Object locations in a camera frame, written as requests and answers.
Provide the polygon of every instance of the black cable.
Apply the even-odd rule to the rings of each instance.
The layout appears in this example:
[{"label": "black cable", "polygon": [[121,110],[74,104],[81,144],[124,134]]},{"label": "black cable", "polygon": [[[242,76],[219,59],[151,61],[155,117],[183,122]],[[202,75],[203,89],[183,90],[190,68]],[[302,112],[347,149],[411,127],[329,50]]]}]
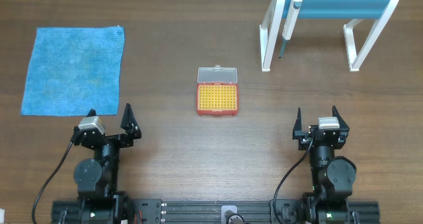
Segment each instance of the black cable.
[{"label": "black cable", "polygon": [[300,160],[298,160],[289,170],[288,170],[288,172],[286,172],[286,174],[285,174],[285,176],[282,178],[282,180],[280,181],[280,183],[279,183],[279,185],[278,185],[278,187],[276,188],[276,191],[275,191],[275,195],[273,196],[273,213],[274,213],[274,215],[275,215],[275,217],[276,217],[276,219],[278,220],[278,222],[280,223],[280,224],[285,224],[278,216],[279,216],[279,214],[278,213],[276,213],[276,197],[278,196],[278,192],[279,192],[279,189],[280,189],[280,186],[282,186],[282,184],[285,182],[285,179],[288,177],[288,175],[289,174],[291,174],[291,172],[295,169],[295,168],[297,168],[297,166],[301,163],[301,162],[303,162],[304,161],[304,159],[307,157],[307,155],[309,154],[309,152],[310,152],[310,149],[311,149],[311,147],[313,146],[313,141],[314,141],[314,139],[312,139],[311,141],[310,141],[310,145],[309,145],[309,148],[306,150],[306,152],[304,153],[304,155],[302,156],[302,158],[300,158]]},{"label": "black cable", "polygon": [[42,194],[42,192],[44,192],[44,189],[46,188],[47,184],[48,184],[48,183],[50,182],[50,180],[54,177],[54,175],[58,172],[59,168],[61,167],[61,165],[62,165],[62,164],[63,164],[63,162],[65,161],[66,156],[67,156],[67,154],[68,154],[69,150],[70,150],[70,149],[71,149],[71,147],[72,147],[72,144],[73,144],[73,143],[72,143],[72,141],[71,141],[71,143],[69,143],[69,145],[67,146],[67,149],[66,149],[66,151],[65,151],[65,154],[63,154],[63,157],[61,158],[61,161],[60,161],[59,165],[58,165],[58,166],[56,167],[56,169],[53,171],[52,175],[50,175],[50,177],[48,177],[48,179],[46,180],[46,182],[44,183],[44,185],[41,187],[41,190],[40,190],[40,192],[38,193],[37,198],[35,199],[34,205],[32,206],[32,222],[33,222],[34,224],[37,224],[37,222],[35,221],[35,209],[37,208],[38,201],[40,201],[41,194]]}]

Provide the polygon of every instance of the open box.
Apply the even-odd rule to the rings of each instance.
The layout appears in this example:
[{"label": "open box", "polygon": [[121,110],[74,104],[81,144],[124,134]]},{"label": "open box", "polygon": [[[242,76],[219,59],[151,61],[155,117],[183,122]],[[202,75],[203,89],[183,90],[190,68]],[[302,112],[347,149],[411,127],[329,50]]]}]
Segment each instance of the open box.
[{"label": "open box", "polygon": [[197,78],[198,115],[233,115],[238,112],[237,68],[198,68]]}]

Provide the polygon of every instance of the blue towel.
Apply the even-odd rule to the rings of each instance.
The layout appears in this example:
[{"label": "blue towel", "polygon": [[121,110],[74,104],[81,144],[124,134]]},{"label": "blue towel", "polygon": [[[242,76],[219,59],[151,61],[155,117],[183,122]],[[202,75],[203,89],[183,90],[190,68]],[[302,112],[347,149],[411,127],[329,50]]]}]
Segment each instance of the blue towel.
[{"label": "blue towel", "polygon": [[107,28],[38,28],[22,115],[116,115],[125,34]]}]

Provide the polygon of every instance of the wooden table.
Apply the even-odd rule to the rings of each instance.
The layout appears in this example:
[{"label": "wooden table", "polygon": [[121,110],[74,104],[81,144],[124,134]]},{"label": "wooden table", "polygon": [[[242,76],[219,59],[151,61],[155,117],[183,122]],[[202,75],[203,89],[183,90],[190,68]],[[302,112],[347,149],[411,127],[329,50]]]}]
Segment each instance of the wooden table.
[{"label": "wooden table", "polygon": [[[270,0],[0,0],[0,208],[29,223],[32,203],[81,117],[21,116],[37,27],[120,25],[126,45],[117,116],[132,104],[143,138],[121,152],[119,189],[133,198],[270,200],[302,156],[291,131],[330,116],[351,127],[337,155],[358,167],[351,199],[378,200],[382,223],[415,223],[423,210],[423,0],[400,0],[357,73],[348,70],[342,25],[300,20],[283,59],[260,71],[258,25]],[[355,28],[363,44],[371,23]],[[276,44],[276,51],[281,42]],[[236,117],[196,114],[199,67],[238,69]],[[77,197],[73,169],[93,152],[74,147],[37,209]],[[309,164],[287,179],[281,198],[311,190]]]}]

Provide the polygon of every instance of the white support frame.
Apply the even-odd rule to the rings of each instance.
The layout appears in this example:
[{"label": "white support frame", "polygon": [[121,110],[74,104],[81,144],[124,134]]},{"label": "white support frame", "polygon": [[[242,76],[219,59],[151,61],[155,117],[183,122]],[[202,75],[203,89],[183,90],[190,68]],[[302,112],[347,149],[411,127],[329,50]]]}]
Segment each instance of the white support frame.
[{"label": "white support frame", "polygon": [[371,27],[369,36],[367,36],[367,39],[365,40],[362,49],[360,50],[360,52],[358,52],[358,56],[352,29],[357,26],[357,24],[359,24],[361,21],[363,21],[363,19],[352,19],[348,24],[344,25],[346,53],[348,56],[348,65],[350,66],[351,72],[360,70],[360,66],[362,65],[365,57],[370,52],[371,47],[373,47],[374,43],[381,34],[388,20],[391,18],[391,15],[395,10],[398,1],[399,0],[390,0],[387,7],[383,11],[381,18],[375,20],[373,26]]},{"label": "white support frame", "polygon": [[264,15],[263,22],[260,24],[260,53],[263,72],[270,71],[270,63],[272,62],[284,7],[285,0],[272,0]]}]

